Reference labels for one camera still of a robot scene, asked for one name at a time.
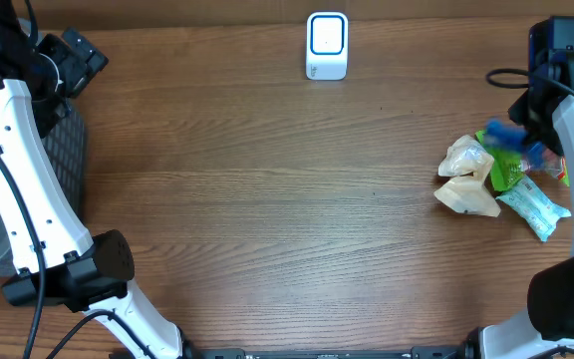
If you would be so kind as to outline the brown nut snack bag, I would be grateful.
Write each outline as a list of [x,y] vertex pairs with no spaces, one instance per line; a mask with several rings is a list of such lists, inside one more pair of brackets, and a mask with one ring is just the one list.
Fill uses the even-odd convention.
[[464,135],[448,149],[437,174],[448,178],[434,197],[457,213],[498,217],[500,207],[485,186],[494,158],[476,139]]

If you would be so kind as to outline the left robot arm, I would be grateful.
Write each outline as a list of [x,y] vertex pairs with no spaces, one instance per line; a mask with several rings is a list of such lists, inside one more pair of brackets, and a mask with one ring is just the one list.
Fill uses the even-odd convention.
[[125,237],[89,233],[42,143],[107,64],[77,30],[24,31],[0,1],[0,217],[16,270],[2,291],[14,306],[63,305],[101,322],[135,358],[188,358],[182,331],[139,288]]

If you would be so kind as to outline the teal wipes packet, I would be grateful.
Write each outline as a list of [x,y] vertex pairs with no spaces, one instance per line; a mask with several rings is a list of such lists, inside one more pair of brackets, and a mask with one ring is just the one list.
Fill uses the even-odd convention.
[[571,211],[549,199],[529,177],[524,176],[497,199],[526,220],[541,242],[546,242],[557,222],[571,216]]

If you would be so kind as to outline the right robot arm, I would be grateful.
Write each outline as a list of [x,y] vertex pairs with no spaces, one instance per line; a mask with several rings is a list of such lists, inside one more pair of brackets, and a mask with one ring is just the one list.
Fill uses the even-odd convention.
[[[574,216],[574,16],[552,16],[529,30],[528,81],[508,116],[564,157]],[[574,354],[574,237],[569,259],[535,274],[527,306],[510,319],[472,331],[459,358],[551,358]]]

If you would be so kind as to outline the green Haribo candy bag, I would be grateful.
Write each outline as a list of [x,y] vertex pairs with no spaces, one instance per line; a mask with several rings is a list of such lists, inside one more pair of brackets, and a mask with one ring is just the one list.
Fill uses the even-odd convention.
[[541,143],[524,147],[520,142],[511,144],[508,139],[489,135],[486,130],[475,133],[477,140],[494,158],[490,170],[491,184],[495,191],[507,191],[528,173],[544,172],[569,186],[565,159]]

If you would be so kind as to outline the blue snack packet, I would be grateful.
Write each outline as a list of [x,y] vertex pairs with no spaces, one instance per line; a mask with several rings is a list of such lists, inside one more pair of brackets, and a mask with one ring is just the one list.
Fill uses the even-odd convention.
[[542,167],[545,163],[545,147],[531,139],[521,127],[490,120],[485,127],[483,141],[492,148],[521,154],[532,166]]

